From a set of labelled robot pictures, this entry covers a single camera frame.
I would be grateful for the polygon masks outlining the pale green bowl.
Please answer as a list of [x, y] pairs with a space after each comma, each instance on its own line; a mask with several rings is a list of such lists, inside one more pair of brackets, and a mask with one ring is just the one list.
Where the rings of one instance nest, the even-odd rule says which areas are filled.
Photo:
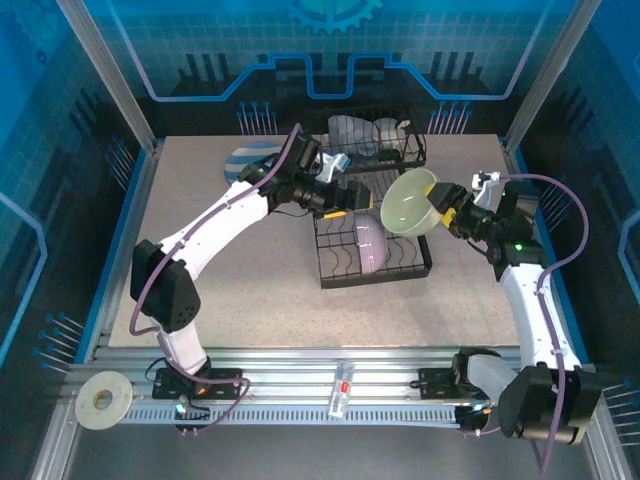
[[401, 174], [388, 188], [380, 207], [384, 228], [401, 237], [417, 237], [434, 229], [442, 218], [427, 198], [438, 182], [428, 169], [416, 168]]

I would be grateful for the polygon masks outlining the purple bowl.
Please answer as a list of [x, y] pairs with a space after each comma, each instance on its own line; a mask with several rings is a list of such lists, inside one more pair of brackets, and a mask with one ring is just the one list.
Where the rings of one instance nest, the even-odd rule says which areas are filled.
[[354, 232], [358, 248], [361, 273], [374, 274], [387, 259], [386, 233], [380, 221], [368, 213], [354, 215]]

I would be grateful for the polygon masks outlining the blue white striped plate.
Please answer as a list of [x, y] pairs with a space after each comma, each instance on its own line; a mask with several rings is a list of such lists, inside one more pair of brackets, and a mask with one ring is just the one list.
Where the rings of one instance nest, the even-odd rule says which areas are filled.
[[249, 142], [235, 149], [229, 154], [224, 165], [224, 177], [227, 183], [233, 184], [247, 165], [259, 162], [273, 154], [279, 156], [281, 149], [281, 144], [266, 140]]

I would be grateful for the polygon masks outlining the black wire dish rack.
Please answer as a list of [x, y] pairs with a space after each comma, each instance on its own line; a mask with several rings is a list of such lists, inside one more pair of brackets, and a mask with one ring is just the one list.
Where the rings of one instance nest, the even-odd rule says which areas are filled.
[[[382, 117], [398, 120], [409, 119], [411, 126], [400, 150], [383, 150], [367, 157], [359, 154], [348, 155], [349, 167], [338, 173], [342, 187], [350, 180], [366, 184], [374, 195], [374, 206], [368, 213], [380, 223], [380, 207], [384, 195], [391, 184], [410, 169], [426, 164], [427, 143], [417, 114], [409, 104], [370, 104], [365, 106], [340, 105], [336, 102], [327, 107], [307, 113], [302, 122], [306, 131], [316, 135], [327, 153], [338, 153], [329, 145], [328, 118], [334, 115], [348, 115], [369, 121]], [[354, 232], [354, 215], [348, 212], [335, 219], [313, 218], [320, 285], [323, 289], [337, 289], [401, 280], [425, 278], [428, 276], [432, 260], [427, 241], [423, 235], [403, 238], [388, 232], [387, 259], [384, 266], [374, 274], [361, 273], [358, 248]]]

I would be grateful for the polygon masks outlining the black controller board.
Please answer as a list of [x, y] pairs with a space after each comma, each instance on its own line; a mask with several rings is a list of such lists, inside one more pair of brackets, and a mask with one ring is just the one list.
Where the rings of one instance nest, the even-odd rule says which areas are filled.
[[463, 436], [484, 437], [500, 431], [497, 417], [499, 407], [495, 403], [472, 403], [455, 407], [458, 431]]
[[182, 395], [175, 406], [174, 427], [183, 436], [188, 434], [197, 437], [204, 427], [202, 421], [211, 419], [208, 407], [198, 406], [186, 395]]

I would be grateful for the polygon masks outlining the white tape roll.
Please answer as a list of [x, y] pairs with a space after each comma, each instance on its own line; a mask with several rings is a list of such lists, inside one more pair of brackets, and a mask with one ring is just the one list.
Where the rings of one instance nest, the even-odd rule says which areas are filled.
[[106, 430], [124, 419], [133, 402], [129, 379], [117, 371], [93, 375], [80, 388], [75, 402], [78, 423], [89, 430]]

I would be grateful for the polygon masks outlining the aluminium frame post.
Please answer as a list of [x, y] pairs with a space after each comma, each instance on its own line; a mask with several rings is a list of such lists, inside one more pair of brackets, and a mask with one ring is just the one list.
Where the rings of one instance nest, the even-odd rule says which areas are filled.
[[153, 154], [156, 136], [83, 0], [55, 0], [140, 147]]
[[512, 154], [519, 147], [601, 2], [576, 0], [507, 131], [503, 141], [506, 153]]

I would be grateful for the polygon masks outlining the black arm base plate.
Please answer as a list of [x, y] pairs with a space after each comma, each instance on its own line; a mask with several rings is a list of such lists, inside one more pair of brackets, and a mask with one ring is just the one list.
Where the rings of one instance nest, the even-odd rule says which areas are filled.
[[451, 367], [421, 368], [417, 371], [417, 378], [413, 379], [409, 386], [419, 391], [422, 400], [489, 399], [479, 388], [468, 383], [459, 383]]
[[151, 396], [156, 400], [235, 400], [240, 395], [242, 370], [237, 368], [203, 367], [196, 376], [212, 380], [231, 380], [231, 383], [204, 384], [194, 382], [172, 367], [156, 371]]

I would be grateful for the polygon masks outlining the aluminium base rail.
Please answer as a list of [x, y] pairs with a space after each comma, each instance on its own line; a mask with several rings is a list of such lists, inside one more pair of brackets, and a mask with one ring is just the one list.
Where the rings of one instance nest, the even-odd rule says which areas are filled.
[[[337, 362], [354, 363], [351, 401], [356, 405], [414, 404], [420, 394], [409, 383], [420, 368], [447, 368], [457, 347], [407, 348], [213, 348], [217, 368], [240, 368], [251, 382], [247, 401], [255, 404], [320, 405], [329, 400]], [[158, 348], [98, 347], [93, 359], [72, 366], [60, 396], [71, 398], [93, 375], [124, 374], [137, 398], [151, 395], [146, 368], [161, 356]]]

